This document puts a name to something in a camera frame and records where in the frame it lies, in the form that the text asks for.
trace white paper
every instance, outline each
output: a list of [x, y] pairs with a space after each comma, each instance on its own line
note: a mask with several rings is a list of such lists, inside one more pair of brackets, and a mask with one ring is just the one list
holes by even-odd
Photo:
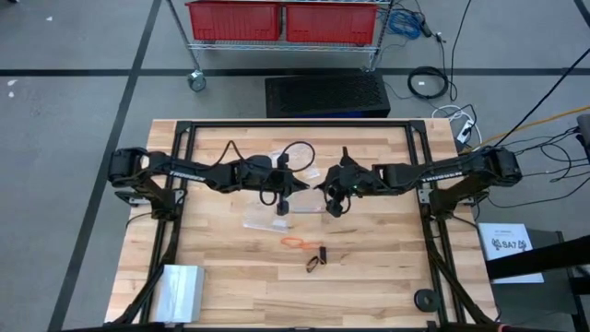
[[[479, 223], [479, 236], [487, 260], [519, 254], [533, 249], [524, 224]], [[535, 273], [495, 279], [492, 283], [543, 283], [543, 275]]]

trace black round puck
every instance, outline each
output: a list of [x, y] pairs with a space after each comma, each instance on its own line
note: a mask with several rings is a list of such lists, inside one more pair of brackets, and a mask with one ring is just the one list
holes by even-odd
[[424, 313], [433, 313], [441, 305], [441, 298], [434, 290], [418, 290], [414, 294], [414, 304]]

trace blue cable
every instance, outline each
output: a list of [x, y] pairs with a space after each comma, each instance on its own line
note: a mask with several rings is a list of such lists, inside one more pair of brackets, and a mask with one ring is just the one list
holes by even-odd
[[[383, 20], [383, 17], [383, 13], [380, 12], [379, 18]], [[413, 41], [420, 36], [421, 26], [422, 20], [419, 14], [394, 9], [387, 22], [387, 33], [401, 35]]]

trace cart wheel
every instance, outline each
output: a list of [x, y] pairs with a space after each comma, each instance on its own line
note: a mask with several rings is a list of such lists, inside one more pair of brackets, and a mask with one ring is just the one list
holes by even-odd
[[188, 87], [194, 92], [199, 92], [207, 86], [207, 80], [201, 71], [195, 70], [186, 79], [188, 81]]

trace clear plastic bag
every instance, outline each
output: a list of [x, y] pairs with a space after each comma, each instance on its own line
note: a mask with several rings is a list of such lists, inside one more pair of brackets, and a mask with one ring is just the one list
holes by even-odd
[[260, 201], [251, 200], [244, 213], [242, 224], [245, 228], [287, 233], [289, 231], [287, 216], [278, 216], [275, 206], [265, 206]]

